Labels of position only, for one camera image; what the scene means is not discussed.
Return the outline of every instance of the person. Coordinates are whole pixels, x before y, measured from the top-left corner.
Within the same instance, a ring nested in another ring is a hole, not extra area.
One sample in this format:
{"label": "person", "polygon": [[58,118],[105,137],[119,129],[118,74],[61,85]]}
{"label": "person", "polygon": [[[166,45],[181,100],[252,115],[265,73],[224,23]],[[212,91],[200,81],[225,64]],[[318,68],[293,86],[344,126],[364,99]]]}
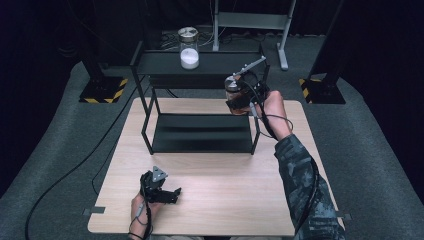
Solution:
{"label": "person", "polygon": [[[263,109],[278,140],[274,155],[278,160],[279,173],[295,227],[294,239],[345,239],[345,231],[338,223],[328,185],[317,173],[312,156],[292,133],[281,93],[270,91]],[[258,117],[262,117],[259,107],[256,107],[256,111]],[[132,200],[131,219],[135,218],[141,203],[143,197],[137,194]],[[152,203],[149,206],[154,219],[163,204]],[[146,226],[141,224],[147,222],[144,211],[140,215],[140,221],[134,221],[130,226],[129,237],[132,239],[140,240],[140,236],[144,235]]]}

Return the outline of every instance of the black shelf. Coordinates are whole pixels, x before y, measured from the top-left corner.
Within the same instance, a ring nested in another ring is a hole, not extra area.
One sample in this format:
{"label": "black shelf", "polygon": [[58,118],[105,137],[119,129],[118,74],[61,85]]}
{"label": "black shelf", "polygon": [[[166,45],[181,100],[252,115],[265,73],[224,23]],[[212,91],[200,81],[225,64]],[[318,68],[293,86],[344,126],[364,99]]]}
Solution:
{"label": "black shelf", "polygon": [[161,114],[153,152],[250,153],[252,136],[247,115]]}

